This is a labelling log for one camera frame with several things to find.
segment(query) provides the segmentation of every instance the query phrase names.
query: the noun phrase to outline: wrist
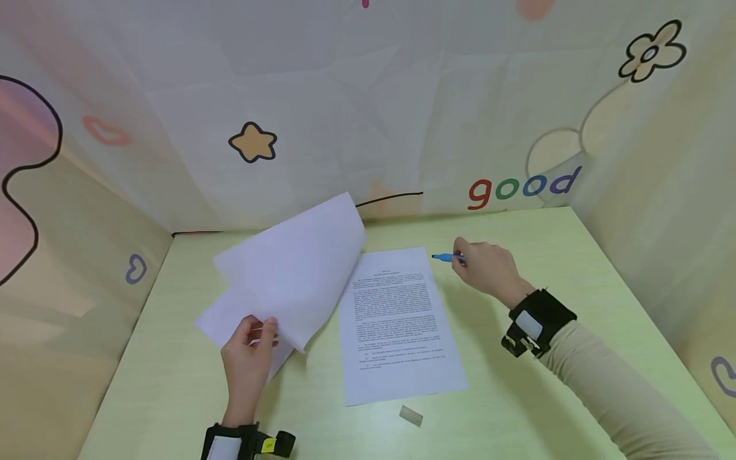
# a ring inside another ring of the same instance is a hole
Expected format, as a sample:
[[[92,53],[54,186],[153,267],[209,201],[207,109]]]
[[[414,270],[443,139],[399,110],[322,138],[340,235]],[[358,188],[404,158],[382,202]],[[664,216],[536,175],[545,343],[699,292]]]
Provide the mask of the wrist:
[[[237,428],[252,425],[255,421],[255,405],[236,404],[228,401],[221,425],[226,428]]]
[[[509,290],[499,296],[499,300],[509,309],[513,310],[519,305],[529,294],[536,291],[527,280],[520,278],[518,283],[509,287]]]

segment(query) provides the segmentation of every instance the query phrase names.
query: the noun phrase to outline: desk surface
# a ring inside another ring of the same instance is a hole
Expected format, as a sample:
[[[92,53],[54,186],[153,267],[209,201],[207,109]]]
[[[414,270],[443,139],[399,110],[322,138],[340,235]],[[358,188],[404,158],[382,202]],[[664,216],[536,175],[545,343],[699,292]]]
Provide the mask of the desk surface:
[[[458,234],[511,250],[525,277],[548,286],[724,458],[736,456],[733,435],[571,209],[374,224],[364,250],[447,252]],[[217,347],[193,321],[225,290],[212,257],[247,236],[176,237],[81,459],[199,458],[227,387]],[[431,266],[470,388],[344,407],[334,314],[266,387],[257,414],[265,432],[295,434],[297,460],[619,459],[572,392],[528,353],[514,359],[501,348],[503,306],[467,288],[449,264]],[[421,428],[399,418],[402,404],[424,416]]]

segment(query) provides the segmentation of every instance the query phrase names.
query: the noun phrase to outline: beige sleeve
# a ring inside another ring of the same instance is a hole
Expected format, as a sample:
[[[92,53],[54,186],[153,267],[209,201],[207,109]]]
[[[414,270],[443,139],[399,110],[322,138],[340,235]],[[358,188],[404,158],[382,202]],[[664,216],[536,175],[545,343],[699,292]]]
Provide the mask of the beige sleeve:
[[[573,390],[627,459],[718,459],[659,392],[577,321],[552,338],[540,361]]]

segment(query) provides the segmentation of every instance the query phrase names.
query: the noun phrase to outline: right hand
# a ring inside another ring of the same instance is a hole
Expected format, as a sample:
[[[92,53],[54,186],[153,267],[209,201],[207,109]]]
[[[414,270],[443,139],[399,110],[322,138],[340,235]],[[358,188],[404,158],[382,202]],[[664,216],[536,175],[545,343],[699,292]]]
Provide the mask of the right hand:
[[[508,250],[494,244],[468,243],[458,237],[453,253],[465,257],[466,266],[453,258],[453,270],[468,285],[480,292],[492,295],[509,310],[535,291],[534,287],[519,275],[514,256]]]

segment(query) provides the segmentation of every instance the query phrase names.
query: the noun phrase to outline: flower drawing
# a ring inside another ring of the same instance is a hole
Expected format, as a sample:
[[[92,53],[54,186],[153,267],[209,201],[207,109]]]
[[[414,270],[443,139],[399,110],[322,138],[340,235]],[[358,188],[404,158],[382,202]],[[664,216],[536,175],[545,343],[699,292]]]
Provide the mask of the flower drawing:
[[[670,68],[680,64],[687,53],[684,45],[674,42],[681,28],[682,22],[673,19],[654,35],[641,34],[636,37],[626,48],[629,60],[618,69],[618,76],[639,83],[648,79],[655,68]]]

